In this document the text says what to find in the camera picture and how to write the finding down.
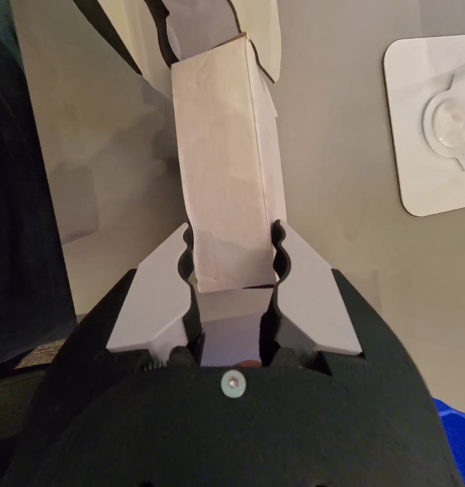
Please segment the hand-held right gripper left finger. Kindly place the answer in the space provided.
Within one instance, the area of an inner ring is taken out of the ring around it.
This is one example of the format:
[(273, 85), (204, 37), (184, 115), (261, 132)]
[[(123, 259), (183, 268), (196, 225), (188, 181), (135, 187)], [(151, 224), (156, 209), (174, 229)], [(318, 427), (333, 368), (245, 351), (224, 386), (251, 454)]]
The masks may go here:
[(189, 281), (193, 270), (193, 229), (184, 223), (138, 265), (107, 350), (148, 350), (166, 362), (173, 349), (187, 347), (200, 362), (205, 333)]

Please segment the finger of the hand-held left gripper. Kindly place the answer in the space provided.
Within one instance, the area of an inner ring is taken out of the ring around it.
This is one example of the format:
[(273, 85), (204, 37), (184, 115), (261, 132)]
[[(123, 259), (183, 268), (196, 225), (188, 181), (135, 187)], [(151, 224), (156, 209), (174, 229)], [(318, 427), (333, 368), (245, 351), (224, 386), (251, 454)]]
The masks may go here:
[(257, 60), (272, 83), (280, 77), (282, 36), (277, 1), (229, 1), (240, 33), (254, 45)]
[(181, 59), (165, 1), (99, 1), (144, 79), (172, 96), (171, 65)]

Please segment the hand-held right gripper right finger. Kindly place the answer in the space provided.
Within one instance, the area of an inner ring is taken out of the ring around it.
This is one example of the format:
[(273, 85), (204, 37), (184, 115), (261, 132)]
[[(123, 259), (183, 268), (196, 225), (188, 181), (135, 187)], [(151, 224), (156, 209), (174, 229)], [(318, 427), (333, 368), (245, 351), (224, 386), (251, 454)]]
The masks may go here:
[(260, 321), (260, 359), (270, 366), (281, 348), (292, 349), (300, 365), (319, 352), (362, 354), (333, 267), (285, 221), (272, 226), (278, 276)]

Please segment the white cardboard box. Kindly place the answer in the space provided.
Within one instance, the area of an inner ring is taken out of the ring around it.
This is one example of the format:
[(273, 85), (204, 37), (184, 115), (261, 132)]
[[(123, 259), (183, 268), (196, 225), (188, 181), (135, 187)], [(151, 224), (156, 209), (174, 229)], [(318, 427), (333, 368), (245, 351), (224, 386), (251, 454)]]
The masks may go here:
[(171, 68), (182, 188), (201, 293), (269, 286), (286, 219), (277, 111), (242, 33)]

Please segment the blue plastic bin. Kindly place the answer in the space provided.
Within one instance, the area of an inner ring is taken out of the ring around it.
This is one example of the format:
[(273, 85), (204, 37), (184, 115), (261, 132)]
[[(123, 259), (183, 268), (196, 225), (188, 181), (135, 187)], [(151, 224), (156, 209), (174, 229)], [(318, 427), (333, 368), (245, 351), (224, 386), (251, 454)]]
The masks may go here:
[(447, 436), (455, 464), (465, 484), (465, 413), (433, 399), (443, 430)]

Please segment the clear suction cup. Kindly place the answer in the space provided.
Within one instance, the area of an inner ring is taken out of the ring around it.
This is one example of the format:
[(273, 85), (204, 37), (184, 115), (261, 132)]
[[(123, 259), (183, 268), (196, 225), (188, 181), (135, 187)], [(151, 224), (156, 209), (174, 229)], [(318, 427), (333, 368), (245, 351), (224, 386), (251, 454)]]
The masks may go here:
[(422, 128), (428, 146), (455, 159), (465, 173), (465, 64), (454, 70), (448, 88), (427, 103)]

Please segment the white rounded base plate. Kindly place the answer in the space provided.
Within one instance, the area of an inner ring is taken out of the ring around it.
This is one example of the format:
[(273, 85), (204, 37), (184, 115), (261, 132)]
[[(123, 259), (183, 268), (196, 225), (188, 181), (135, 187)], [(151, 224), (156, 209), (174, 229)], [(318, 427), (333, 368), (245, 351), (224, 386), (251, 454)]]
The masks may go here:
[(383, 57), (400, 198), (413, 216), (465, 208), (465, 173), (428, 146), (422, 128), (425, 106), (463, 64), (465, 34), (396, 40)]

